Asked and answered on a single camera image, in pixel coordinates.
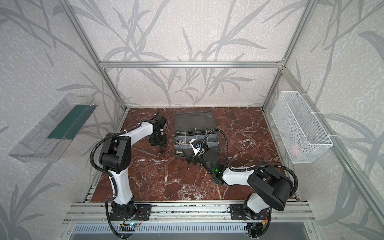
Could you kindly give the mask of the grey plastic compartment organizer box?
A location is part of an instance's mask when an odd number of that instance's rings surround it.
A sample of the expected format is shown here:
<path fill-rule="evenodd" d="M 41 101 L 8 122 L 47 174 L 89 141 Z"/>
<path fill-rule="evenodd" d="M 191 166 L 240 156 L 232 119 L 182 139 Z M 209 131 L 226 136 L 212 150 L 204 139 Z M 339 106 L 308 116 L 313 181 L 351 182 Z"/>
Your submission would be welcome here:
<path fill-rule="evenodd" d="M 183 152 L 193 152 L 190 140 L 203 140 L 207 133 L 217 128 L 213 111 L 177 113 L 175 135 L 186 138 L 186 145 L 175 145 L 175 157 L 184 158 Z"/>

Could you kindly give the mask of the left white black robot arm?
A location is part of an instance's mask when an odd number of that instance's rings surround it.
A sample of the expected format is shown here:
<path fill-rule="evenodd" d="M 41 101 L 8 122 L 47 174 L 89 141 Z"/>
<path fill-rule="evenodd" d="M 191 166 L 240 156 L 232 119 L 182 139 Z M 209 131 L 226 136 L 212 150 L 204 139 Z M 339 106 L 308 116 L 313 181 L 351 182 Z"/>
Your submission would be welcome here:
<path fill-rule="evenodd" d="M 167 143 L 167 135 L 163 133 L 166 124 L 167 119 L 164 116 L 156 115 L 129 130 L 107 134 L 91 150 L 89 159 L 92 167 L 108 175 L 111 181 L 114 212 L 129 217 L 136 213 L 128 176 L 132 146 L 142 139 L 148 139 L 151 146 L 164 147 Z"/>

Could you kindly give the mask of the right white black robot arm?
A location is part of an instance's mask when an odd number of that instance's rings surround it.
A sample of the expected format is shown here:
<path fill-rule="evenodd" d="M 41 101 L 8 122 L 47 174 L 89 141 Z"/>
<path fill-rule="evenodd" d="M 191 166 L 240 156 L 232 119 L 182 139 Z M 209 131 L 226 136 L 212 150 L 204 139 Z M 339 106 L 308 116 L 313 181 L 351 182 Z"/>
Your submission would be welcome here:
<path fill-rule="evenodd" d="M 259 213 L 272 208 L 283 211 L 288 198 L 298 189 L 298 178 L 289 168 L 281 165 L 267 165 L 265 162 L 248 168 L 224 167 L 218 155 L 211 150 L 201 154 L 198 150 L 185 154 L 187 163 L 200 164 L 212 175 L 217 185 L 247 186 L 255 192 L 245 201 L 245 209 Z"/>

